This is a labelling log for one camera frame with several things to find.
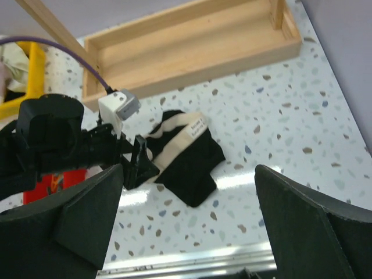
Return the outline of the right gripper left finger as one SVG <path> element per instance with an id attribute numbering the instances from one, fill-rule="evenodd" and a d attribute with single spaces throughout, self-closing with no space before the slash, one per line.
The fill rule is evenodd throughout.
<path id="1" fill-rule="evenodd" d="M 1 278 L 95 278 L 123 189 L 120 165 L 1 213 Z"/>

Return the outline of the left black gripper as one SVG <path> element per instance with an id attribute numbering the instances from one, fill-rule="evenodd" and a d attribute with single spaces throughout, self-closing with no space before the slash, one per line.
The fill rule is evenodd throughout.
<path id="1" fill-rule="evenodd" d="M 126 159 L 125 154 L 131 154 L 131 160 Z M 119 137 L 113 133 L 111 124 L 103 124 L 78 133 L 79 169 L 89 169 L 93 166 L 105 169 L 116 164 L 122 165 L 125 189 L 136 189 L 160 173 L 149 158 L 147 141 L 141 135 L 135 136 L 132 145 L 124 133 Z"/>

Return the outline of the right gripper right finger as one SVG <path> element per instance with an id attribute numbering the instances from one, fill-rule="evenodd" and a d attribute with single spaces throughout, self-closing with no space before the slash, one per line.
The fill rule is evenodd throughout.
<path id="1" fill-rule="evenodd" d="M 255 186 L 281 278 L 371 278 L 371 211 L 259 164 Z"/>

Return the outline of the black underwear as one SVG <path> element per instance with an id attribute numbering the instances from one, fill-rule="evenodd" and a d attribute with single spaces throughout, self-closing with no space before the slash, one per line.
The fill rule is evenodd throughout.
<path id="1" fill-rule="evenodd" d="M 145 139 L 148 156 L 159 169 L 147 183 L 164 185 L 192 208 L 217 189 L 210 173 L 226 158 L 201 112 L 167 110 Z"/>

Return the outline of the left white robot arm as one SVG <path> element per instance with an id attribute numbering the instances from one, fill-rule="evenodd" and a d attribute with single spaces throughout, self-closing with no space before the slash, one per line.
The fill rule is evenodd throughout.
<path id="1" fill-rule="evenodd" d="M 125 189 L 134 189 L 160 170 L 140 135 L 130 144 L 112 124 L 81 127 L 83 104 L 61 94 L 26 99 L 18 118 L 1 130 L 1 199 L 34 190 L 45 175 L 120 164 Z"/>

